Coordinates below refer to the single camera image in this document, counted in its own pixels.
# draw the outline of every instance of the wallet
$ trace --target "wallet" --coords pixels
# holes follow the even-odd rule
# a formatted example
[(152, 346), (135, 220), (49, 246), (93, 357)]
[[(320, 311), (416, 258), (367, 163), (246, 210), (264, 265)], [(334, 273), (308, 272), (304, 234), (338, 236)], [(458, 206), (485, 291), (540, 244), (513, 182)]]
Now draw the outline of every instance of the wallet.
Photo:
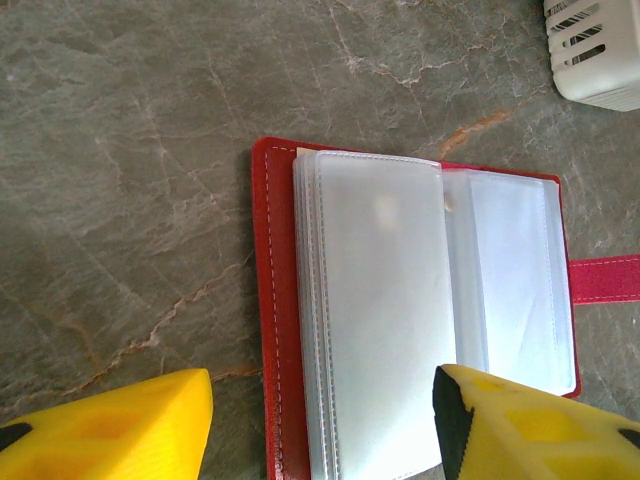
[(572, 304), (640, 295), (567, 261), (554, 176), (265, 137), (252, 189), (269, 478), (421, 472), (437, 365), (577, 395)]

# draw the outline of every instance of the red leather cover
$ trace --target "red leather cover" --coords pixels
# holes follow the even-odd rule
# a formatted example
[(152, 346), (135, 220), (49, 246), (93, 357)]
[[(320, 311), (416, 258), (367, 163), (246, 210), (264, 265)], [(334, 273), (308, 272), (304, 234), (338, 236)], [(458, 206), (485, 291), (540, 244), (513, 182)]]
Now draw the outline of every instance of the red leather cover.
[[(293, 161), (298, 147), (336, 150), (336, 147), (264, 137), (255, 143), (252, 152), (253, 225), (260, 297), (269, 479), (311, 478), (295, 256)], [(442, 165), (443, 168), (469, 168), (550, 179), (560, 184), (558, 177), (551, 175), (451, 163)], [(576, 303), (637, 299), (640, 285), (638, 260), (640, 258), (624, 261), (594, 259), (571, 263), (570, 289)], [(594, 274), (597, 280), (589, 280), (588, 276)], [(617, 290), (619, 279), (624, 279), (624, 285), (629, 287), (623, 291), (623, 296)], [(599, 293), (598, 286), (607, 286), (604, 294)], [(581, 390), (577, 358), (576, 378), (576, 390), (567, 395), (569, 397), (578, 395)]]
[(640, 300), (640, 255), (569, 263), (574, 305)]

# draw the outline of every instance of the white vented container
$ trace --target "white vented container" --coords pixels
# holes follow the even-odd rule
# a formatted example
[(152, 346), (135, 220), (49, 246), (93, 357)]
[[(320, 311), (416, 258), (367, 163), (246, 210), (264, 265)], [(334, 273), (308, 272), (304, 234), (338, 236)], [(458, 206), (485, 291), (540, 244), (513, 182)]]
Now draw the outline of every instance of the white vented container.
[(551, 68), (569, 100), (640, 108), (640, 0), (545, 0)]

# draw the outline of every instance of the red strap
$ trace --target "red strap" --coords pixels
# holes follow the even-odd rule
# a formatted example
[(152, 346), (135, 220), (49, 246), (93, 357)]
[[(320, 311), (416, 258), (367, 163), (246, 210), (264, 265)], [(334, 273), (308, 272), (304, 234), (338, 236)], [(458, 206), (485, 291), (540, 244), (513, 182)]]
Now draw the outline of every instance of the red strap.
[(571, 260), (574, 305), (640, 301), (640, 254)]

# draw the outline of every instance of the marble countertop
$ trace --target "marble countertop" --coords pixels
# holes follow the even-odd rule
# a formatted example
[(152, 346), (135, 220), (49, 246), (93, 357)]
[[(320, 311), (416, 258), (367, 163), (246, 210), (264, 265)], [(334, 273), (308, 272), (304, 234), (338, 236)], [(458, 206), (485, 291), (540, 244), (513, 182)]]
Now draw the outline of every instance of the marble countertop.
[[(1, 421), (205, 367), (201, 478), (265, 476), (265, 134), (556, 173), (572, 258), (640, 250), (640, 112), (557, 93), (540, 0), (0, 0), (0, 55)], [(580, 400), (635, 420), (638, 305), (575, 311)]]

